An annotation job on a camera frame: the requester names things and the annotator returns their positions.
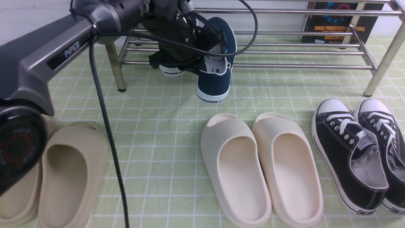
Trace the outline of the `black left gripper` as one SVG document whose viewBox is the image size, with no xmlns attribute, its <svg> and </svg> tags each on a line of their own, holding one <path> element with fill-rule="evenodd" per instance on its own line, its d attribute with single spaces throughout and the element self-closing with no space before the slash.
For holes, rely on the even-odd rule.
<svg viewBox="0 0 405 228">
<path fill-rule="evenodd" d="M 149 56 L 153 69 L 160 66 L 179 70 L 206 70 L 205 54 L 213 54 L 226 43 L 225 33 L 201 15 L 183 12 L 182 0 L 143 0 L 145 18 L 141 25 L 150 35 L 160 39 L 159 51 Z"/>
</svg>

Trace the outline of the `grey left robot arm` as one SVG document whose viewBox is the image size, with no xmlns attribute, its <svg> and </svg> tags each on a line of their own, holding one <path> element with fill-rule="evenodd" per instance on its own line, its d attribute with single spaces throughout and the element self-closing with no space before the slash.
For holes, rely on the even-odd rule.
<svg viewBox="0 0 405 228">
<path fill-rule="evenodd" d="M 36 166 L 53 116 L 48 83 L 81 52 L 113 43 L 141 24 L 163 47 L 152 67 L 203 67 L 224 32 L 188 0 L 74 0 L 70 14 L 1 45 L 1 195 Z"/>
</svg>

